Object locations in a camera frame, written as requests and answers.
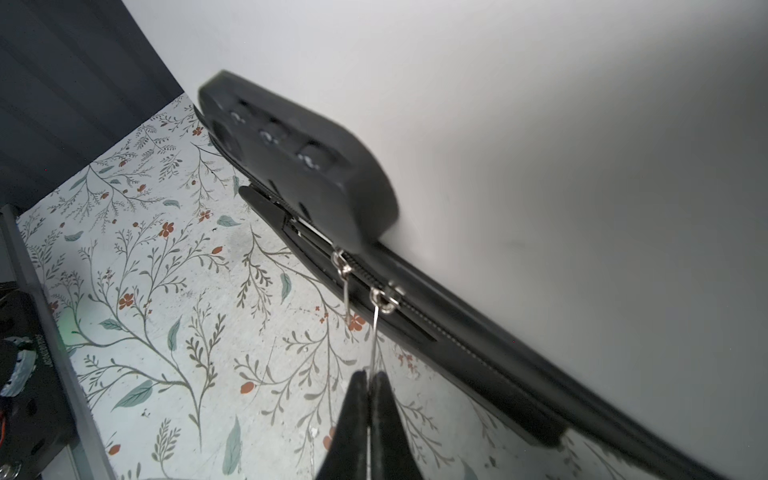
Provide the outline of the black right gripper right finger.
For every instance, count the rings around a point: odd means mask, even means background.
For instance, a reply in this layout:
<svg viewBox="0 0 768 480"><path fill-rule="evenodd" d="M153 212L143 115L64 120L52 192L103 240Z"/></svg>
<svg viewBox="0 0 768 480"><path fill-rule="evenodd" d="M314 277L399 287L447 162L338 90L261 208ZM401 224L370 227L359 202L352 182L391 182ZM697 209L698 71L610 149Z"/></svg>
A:
<svg viewBox="0 0 768 480"><path fill-rule="evenodd" d="M373 480L422 480L403 426L391 383L385 372L376 373L369 385L370 478Z"/></svg>

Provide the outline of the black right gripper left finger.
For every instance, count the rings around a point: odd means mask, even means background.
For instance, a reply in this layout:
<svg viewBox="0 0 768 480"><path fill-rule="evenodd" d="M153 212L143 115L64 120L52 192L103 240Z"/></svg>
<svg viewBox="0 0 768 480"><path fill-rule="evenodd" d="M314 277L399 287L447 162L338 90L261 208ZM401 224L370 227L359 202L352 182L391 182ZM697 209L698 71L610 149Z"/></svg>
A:
<svg viewBox="0 0 768 480"><path fill-rule="evenodd" d="M350 380L328 453L317 480L367 478L369 399L367 374L356 371Z"/></svg>

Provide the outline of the white hard-shell suitcase black lining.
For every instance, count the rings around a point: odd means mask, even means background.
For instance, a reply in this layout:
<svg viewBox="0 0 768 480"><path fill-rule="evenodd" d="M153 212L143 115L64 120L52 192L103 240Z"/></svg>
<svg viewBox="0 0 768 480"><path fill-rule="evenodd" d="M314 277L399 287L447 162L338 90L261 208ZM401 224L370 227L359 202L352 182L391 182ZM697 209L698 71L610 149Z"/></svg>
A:
<svg viewBox="0 0 768 480"><path fill-rule="evenodd" d="M729 479L767 475L763 1L130 1L351 130L385 244Z"/></svg>

